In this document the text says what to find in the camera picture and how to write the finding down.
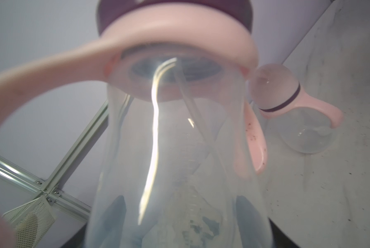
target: mesh panel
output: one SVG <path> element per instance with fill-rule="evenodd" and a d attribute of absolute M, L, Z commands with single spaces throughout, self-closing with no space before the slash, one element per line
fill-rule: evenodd
<path fill-rule="evenodd" d="M 13 226 L 16 232 L 17 248 L 35 247 L 55 221 L 47 201 L 44 199 L 38 203 L 37 200 L 19 206 L 3 216 L 6 221 L 13 223 L 30 206 L 36 204 L 26 216 Z"/>

